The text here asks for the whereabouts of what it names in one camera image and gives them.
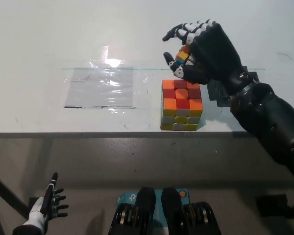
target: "gray floor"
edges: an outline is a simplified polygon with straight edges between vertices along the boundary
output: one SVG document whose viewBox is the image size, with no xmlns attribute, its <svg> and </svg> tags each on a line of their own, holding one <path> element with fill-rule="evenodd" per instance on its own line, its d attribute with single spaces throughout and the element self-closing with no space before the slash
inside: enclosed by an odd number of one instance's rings
<svg viewBox="0 0 294 235">
<path fill-rule="evenodd" d="M 254 196 L 287 193 L 292 203 L 294 179 L 255 139 L 0 139 L 0 179 L 25 202 L 54 171 L 70 208 L 49 235 L 106 235 L 117 196 L 141 186 L 189 188 L 223 235 L 294 235 L 294 220 L 258 215 Z M 0 220 L 7 235 L 24 222 L 2 199 Z"/>
</svg>

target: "robotic arm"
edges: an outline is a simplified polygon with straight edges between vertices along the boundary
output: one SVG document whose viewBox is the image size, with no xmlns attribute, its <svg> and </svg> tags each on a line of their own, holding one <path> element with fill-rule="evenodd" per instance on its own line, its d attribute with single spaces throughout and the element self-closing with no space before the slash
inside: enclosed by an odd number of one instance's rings
<svg viewBox="0 0 294 235">
<path fill-rule="evenodd" d="M 38 198 L 29 213 L 29 219 L 23 225 L 13 230 L 13 235 L 45 235 L 48 230 L 48 222 L 54 218 L 68 216 L 67 213 L 59 213 L 60 209 L 68 208 L 68 205 L 60 205 L 60 201 L 66 196 L 60 196 L 63 189 L 55 190 L 58 174 L 54 173 L 47 187 L 44 197 Z"/>
<path fill-rule="evenodd" d="M 270 85 L 252 79 L 215 21 L 180 24 L 163 41 L 174 37 L 188 47 L 189 58 L 174 60 L 165 52 L 173 74 L 192 83 L 220 81 L 231 95 L 231 112 L 240 125 L 256 136 L 273 160 L 294 175 L 294 108 L 275 95 Z"/>
</svg>

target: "black metal bar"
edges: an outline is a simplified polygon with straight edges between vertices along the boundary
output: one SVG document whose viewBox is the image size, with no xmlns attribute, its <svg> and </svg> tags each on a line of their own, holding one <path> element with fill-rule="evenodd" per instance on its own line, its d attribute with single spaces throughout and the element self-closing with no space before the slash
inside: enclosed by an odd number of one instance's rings
<svg viewBox="0 0 294 235">
<path fill-rule="evenodd" d="M 30 208 L 0 181 L 0 197 L 22 217 L 28 219 Z"/>
</svg>

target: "white table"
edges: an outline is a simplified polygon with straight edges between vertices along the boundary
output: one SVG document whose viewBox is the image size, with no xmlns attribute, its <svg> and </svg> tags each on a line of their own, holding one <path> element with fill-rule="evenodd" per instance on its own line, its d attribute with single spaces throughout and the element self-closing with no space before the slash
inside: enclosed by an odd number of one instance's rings
<svg viewBox="0 0 294 235">
<path fill-rule="evenodd" d="M 173 26 L 218 21 L 250 70 L 294 106 L 294 1 L 289 0 L 0 0 L 0 137 L 197 136 L 243 132 L 229 108 L 217 108 L 201 86 L 197 132 L 160 130 L 161 79 L 172 79 L 162 42 Z M 148 105 L 124 113 L 64 109 L 63 70 L 89 59 L 126 61 L 148 77 Z"/>
</svg>

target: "teal box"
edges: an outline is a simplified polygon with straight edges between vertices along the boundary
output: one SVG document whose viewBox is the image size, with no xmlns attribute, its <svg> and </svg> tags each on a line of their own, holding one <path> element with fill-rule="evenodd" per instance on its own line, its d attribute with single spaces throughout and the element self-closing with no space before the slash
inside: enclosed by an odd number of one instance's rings
<svg viewBox="0 0 294 235">
<path fill-rule="evenodd" d="M 182 204 L 189 204 L 190 199 L 189 199 L 189 193 L 187 188 L 180 188 L 177 189 L 178 193 L 181 196 L 181 201 Z M 122 194 L 120 197 L 117 199 L 118 205 L 121 203 L 129 203 L 129 204 L 135 204 L 136 202 L 136 196 L 137 196 L 138 191 L 130 191 Z M 155 212 L 153 214 L 153 222 L 152 222 L 152 234 L 153 235 L 168 235 L 168 225 L 167 221 L 165 218 L 165 215 L 163 214 L 163 209 L 162 209 L 162 204 L 161 204 L 161 194 L 162 194 L 162 189 L 155 190 L 156 193 L 156 207 L 155 207 Z"/>
</svg>

